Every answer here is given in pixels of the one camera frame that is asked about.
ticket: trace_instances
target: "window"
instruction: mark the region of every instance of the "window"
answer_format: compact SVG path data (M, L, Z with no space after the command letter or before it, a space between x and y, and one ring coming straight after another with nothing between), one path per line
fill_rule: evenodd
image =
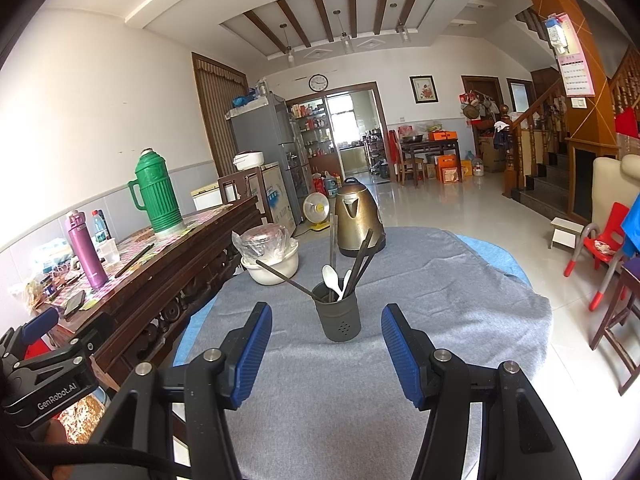
M513 93L513 102L516 105L515 111L526 112L529 108L529 98L527 97L527 87L522 83L510 83Z
M327 99L331 121L334 125L334 140L336 145L341 142L351 144L360 140L360 129L353 111L353 101L349 94Z

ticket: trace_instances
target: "metal screw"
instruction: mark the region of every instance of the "metal screw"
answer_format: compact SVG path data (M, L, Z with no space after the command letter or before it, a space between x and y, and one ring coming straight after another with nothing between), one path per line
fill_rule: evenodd
M516 361L505 361L502 366L510 374L517 374L520 371L520 365Z
M136 366L136 373L138 375L147 375L151 370L153 370L153 365L151 363L147 363L146 361Z
M449 352L449 350L445 350L444 348L436 350L433 353L433 356L436 358L436 361L440 361L441 363L451 361L451 352Z
M210 348L209 350L205 350L202 356L204 357L205 361L213 362L222 357L222 352L217 348Z

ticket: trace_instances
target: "bronze kettle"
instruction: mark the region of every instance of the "bronze kettle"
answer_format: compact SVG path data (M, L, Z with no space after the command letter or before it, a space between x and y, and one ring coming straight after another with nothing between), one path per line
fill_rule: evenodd
M355 177L345 179L335 199L335 214L338 217L338 247L344 256L355 258L360 245L367 237L367 231L373 229L367 255L378 247L385 247L385 228L378 215L376 201L366 186Z

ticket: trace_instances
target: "green thermos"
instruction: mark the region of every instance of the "green thermos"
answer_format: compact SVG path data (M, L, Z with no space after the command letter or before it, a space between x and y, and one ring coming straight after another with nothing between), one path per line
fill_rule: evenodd
M146 211L154 232L160 233L180 224L182 215L164 158L151 148L144 150L136 166L136 177L137 180L129 182L133 203L140 211ZM143 205L138 203L133 189L136 184L140 186Z

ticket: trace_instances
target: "curtain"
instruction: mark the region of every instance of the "curtain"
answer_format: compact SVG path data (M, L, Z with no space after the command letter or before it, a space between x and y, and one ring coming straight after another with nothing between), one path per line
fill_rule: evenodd
M235 171L233 159L238 152L225 114L231 109L234 98L246 94L246 77L196 54L193 55L193 69L211 153L219 176L225 176Z

